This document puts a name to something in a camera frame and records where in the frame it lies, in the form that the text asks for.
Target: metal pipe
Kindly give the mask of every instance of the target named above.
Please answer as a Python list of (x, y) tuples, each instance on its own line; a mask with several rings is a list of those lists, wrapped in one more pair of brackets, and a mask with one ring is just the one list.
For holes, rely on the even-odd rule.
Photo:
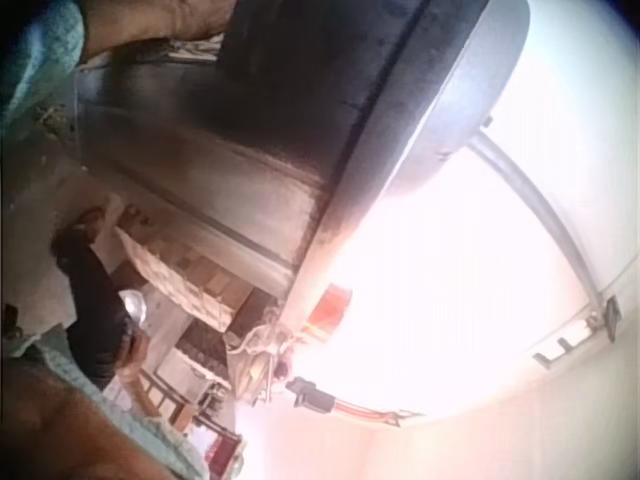
[(482, 158), (502, 179), (518, 194), (520, 199), (538, 217), (544, 228), (556, 242), (573, 269), (582, 288), (589, 298), (593, 314), (598, 319), (594, 324), (592, 318), (587, 323), (593, 328), (604, 325), (604, 305), (593, 276), (587, 263), (573, 241), (564, 223), (527, 175), (516, 165), (493, 140), (484, 132), (478, 131), (472, 137), (467, 147)]

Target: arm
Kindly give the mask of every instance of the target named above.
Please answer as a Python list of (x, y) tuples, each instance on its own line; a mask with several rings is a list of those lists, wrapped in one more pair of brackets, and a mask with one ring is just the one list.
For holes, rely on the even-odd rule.
[(145, 417), (161, 416), (158, 407), (153, 404), (147, 392), (144, 391), (140, 377), (137, 377), (129, 383), (123, 383), (123, 387), (131, 397), (131, 402), (138, 408), (142, 415)]
[(153, 404), (140, 380), (142, 364), (149, 352), (149, 337), (134, 327), (131, 335), (126, 336), (116, 360), (116, 374), (122, 386), (131, 397), (131, 402), (146, 417), (160, 417), (160, 411)]
[(81, 61), (140, 40), (193, 40), (224, 31), (235, 0), (84, 0)]

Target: metal bracket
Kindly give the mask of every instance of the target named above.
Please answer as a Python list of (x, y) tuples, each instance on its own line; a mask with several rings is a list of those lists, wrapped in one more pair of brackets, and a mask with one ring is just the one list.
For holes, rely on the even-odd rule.
[(611, 343), (616, 341), (616, 328), (620, 320), (622, 320), (622, 313), (620, 313), (618, 299), (614, 295), (607, 300), (607, 306), (604, 310), (604, 328), (607, 329), (607, 337)]
[(518, 194), (520, 199), (531, 209), (536, 217), (538, 217), (540, 223), (542, 223), (547, 232), (549, 232), (549, 235), (551, 235), (551, 238), (556, 242), (556, 245), (558, 245), (560, 251), (569, 262), (569, 265), (589, 298), (589, 304), (593, 312), (593, 316), (590, 315), (586, 319), (589, 326), (593, 330), (603, 325), (606, 326), (607, 320), (603, 308), (604, 303), (593, 276), (589, 271), (587, 262), (573, 241), (567, 227), (562, 223), (562, 220), (542, 192), (540, 192), (538, 187), (535, 186), (511, 157), (484, 132), (476, 132), (476, 134), (471, 137), (468, 147), (482, 158), (502, 177), (507, 185)]

